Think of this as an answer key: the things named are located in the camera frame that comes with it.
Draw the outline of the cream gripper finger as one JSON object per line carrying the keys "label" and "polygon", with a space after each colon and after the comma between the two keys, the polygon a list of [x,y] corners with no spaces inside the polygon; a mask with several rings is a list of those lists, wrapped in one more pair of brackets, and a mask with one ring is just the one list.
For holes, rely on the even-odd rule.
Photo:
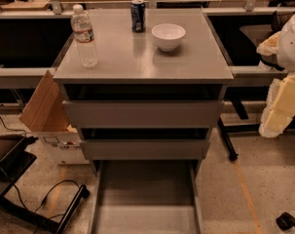
{"label": "cream gripper finger", "polygon": [[256,52],[263,56],[276,55],[278,53],[278,39],[280,32],[276,32],[268,39],[259,44]]}
{"label": "cream gripper finger", "polygon": [[295,72],[284,79],[274,79],[267,95],[267,105],[261,116],[262,137],[282,134],[295,117]]}

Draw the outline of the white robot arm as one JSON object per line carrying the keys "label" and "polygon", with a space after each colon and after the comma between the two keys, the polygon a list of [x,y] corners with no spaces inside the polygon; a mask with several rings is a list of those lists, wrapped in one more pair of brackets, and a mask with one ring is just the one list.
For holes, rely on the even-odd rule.
{"label": "white robot arm", "polygon": [[274,79],[261,116],[262,137],[277,137],[295,117],[295,13],[282,27],[257,47],[264,56],[277,55],[277,64],[288,71],[282,80]]}

